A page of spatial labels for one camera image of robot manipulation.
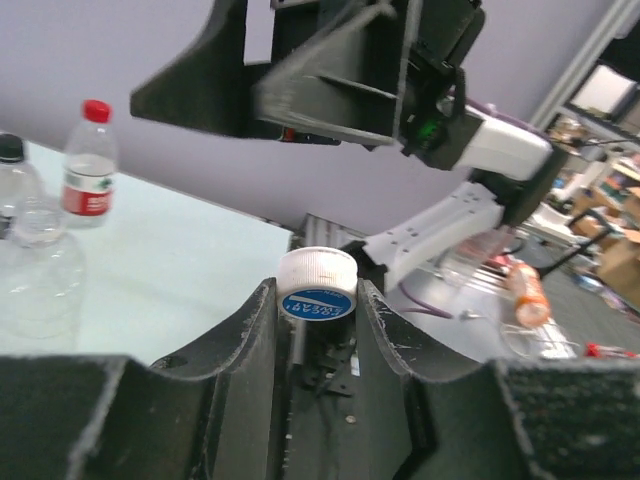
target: orange object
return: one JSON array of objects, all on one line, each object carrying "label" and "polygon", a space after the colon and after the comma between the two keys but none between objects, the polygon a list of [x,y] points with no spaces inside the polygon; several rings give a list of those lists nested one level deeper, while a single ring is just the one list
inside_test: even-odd
[{"label": "orange object", "polygon": [[544,294],[538,272],[524,262],[511,266],[507,286],[515,295],[516,318],[528,328],[537,328],[549,321],[551,307]]}]

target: blue label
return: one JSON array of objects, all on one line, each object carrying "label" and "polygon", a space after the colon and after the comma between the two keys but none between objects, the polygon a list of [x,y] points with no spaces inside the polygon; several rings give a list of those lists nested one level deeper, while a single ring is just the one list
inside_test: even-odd
[{"label": "blue label", "polygon": [[284,298],[282,307],[304,320],[331,320],[351,309],[352,301],[331,290],[300,290]]}]

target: floor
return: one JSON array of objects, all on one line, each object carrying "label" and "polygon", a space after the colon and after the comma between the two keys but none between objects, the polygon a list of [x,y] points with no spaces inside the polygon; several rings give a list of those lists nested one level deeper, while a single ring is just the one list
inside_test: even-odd
[{"label": "floor", "polygon": [[[532,266],[552,261],[547,249],[531,242],[517,256]],[[554,319],[571,341],[581,345],[592,342],[617,346],[640,353],[640,323],[610,308],[600,296],[577,287],[562,270],[545,277],[544,288]]]}]

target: white bottle cap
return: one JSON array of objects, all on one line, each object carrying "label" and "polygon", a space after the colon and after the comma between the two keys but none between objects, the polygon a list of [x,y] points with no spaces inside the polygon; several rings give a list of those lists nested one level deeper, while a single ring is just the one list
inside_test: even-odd
[{"label": "white bottle cap", "polygon": [[358,264],[335,248],[300,248],[280,260],[276,285],[278,308],[286,315],[334,320],[356,307]]}]

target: metal frame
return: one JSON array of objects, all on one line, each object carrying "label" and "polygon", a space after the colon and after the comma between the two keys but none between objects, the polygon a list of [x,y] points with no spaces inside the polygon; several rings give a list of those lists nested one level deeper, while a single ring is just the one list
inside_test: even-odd
[{"label": "metal frame", "polygon": [[540,104],[530,123],[544,129],[551,123],[559,106],[563,105],[583,81],[609,42],[637,18],[640,0],[615,0],[591,36],[569,64],[551,92]]}]

